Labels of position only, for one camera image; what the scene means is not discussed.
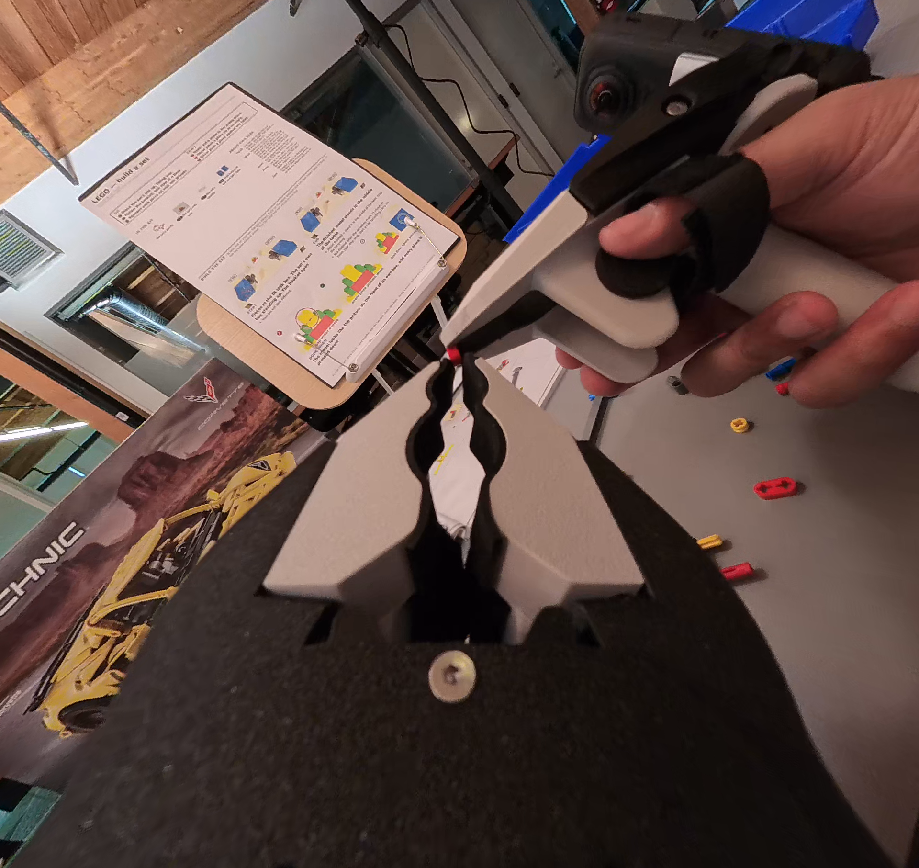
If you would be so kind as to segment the black pole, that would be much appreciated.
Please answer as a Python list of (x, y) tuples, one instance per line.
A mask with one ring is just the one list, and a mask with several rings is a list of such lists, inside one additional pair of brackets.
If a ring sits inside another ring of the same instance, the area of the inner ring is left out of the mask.
[(480, 180), (480, 185), (488, 192), (491, 204), (504, 224), (504, 228), (510, 230), (516, 221), (522, 217), (523, 212), (516, 204), (516, 201), (507, 192), (505, 185), (501, 183), (485, 160), (479, 156), (474, 146), (466, 139), (461, 129), (456, 126), (451, 116), (428, 89), (426, 83), (420, 79), (413, 66), (394, 44), (383, 24), (377, 17), (362, 0), (344, 1), (358, 17), (371, 43), (377, 47), (392, 64), (396, 72), (398, 72), (406, 85), (411, 89), (412, 93), (417, 96), (420, 106), (430, 114), (446, 137), (449, 138), (459, 153), (469, 162), (471, 168)]

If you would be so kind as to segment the blue bin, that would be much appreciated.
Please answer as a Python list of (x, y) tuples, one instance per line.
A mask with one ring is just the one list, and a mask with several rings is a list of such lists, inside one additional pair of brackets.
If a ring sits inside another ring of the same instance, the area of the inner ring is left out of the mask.
[(755, 47), (762, 84), (798, 75), (813, 97), (871, 79), (865, 54), (879, 22), (874, 0), (716, 0), (700, 17), (665, 16), (646, 4), (608, 14), (581, 46), (573, 117), (591, 135), (568, 158), (505, 236), (515, 241), (571, 184), (616, 130), (650, 98), (690, 73)]

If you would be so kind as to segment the clear clip bar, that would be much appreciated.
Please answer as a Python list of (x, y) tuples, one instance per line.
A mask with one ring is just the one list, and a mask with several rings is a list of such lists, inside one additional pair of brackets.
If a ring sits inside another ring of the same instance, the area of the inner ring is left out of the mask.
[(437, 259), (426, 266), (405, 292), (397, 296), (394, 304), (370, 326), (369, 333), (351, 352), (344, 377), (347, 383), (359, 383), (367, 373), (375, 369), (393, 343), (401, 337), (404, 329), (415, 321), (432, 300), (437, 299), (448, 277), (448, 261)]

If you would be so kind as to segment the open instruction booklet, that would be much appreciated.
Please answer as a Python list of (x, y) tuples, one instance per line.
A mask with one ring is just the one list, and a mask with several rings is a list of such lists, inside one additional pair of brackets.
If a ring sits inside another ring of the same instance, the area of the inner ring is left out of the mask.
[[(555, 346), (539, 338), (488, 359), (489, 365), (511, 382), (572, 437), (587, 440), (600, 402), (583, 391), (576, 372), (569, 373), (556, 359)], [(463, 401), (462, 370), (456, 366), (453, 404), (441, 422), (443, 448), (429, 470), (429, 483), (440, 526), (457, 542), (471, 534), (478, 494), (484, 478), (470, 448), (473, 418)]]

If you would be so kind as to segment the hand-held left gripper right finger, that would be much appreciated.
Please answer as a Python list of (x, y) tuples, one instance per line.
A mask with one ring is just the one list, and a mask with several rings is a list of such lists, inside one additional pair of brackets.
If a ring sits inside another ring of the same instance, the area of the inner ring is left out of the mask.
[(582, 448), (483, 359), (463, 362), (470, 448), (484, 471), (467, 568), (522, 642), (550, 607), (633, 595), (644, 578)]

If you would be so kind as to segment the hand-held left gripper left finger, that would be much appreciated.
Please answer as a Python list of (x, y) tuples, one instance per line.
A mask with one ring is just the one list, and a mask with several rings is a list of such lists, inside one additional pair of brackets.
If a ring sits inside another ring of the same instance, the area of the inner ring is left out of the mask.
[(424, 494), (409, 437), (435, 405), (433, 385), (451, 400), (453, 377), (450, 361), (428, 365), (336, 440), (265, 575), (268, 594), (335, 601), (393, 624), (415, 590), (407, 544)]

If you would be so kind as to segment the white metal stand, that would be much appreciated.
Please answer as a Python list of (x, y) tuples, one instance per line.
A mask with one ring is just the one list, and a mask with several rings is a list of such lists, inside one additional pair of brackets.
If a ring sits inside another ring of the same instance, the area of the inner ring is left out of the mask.
[(420, 369), (443, 358), (445, 346), (440, 334), (448, 320), (447, 305), (448, 298), (436, 295), (381, 358), (370, 379), (384, 395), (392, 394)]

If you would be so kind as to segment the white wall vent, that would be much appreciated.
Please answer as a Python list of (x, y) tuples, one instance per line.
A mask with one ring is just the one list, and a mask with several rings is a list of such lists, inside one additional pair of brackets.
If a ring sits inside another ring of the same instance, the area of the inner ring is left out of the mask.
[(2, 284), (21, 289), (45, 270), (62, 251), (24, 225), (5, 209), (1, 210)]

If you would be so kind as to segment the printed instruction sheet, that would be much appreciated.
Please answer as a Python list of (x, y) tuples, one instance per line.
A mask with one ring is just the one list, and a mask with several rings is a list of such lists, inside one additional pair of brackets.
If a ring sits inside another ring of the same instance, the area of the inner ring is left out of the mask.
[(330, 387), (458, 241), (233, 83), (79, 201)]

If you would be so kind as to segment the dark box with yellow car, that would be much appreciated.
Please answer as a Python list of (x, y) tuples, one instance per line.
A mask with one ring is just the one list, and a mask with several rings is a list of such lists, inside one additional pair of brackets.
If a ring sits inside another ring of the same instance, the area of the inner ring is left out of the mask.
[(158, 610), (323, 439), (211, 360), (2, 558), (2, 778), (63, 789)]

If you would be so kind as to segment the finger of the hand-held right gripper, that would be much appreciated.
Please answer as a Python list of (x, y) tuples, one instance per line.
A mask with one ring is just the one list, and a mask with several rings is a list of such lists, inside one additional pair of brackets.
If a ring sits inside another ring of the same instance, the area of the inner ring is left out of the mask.
[(552, 309), (554, 300), (535, 288), (535, 271), (589, 217), (569, 192), (559, 194), (469, 288), (440, 333), (445, 348), (484, 351)]

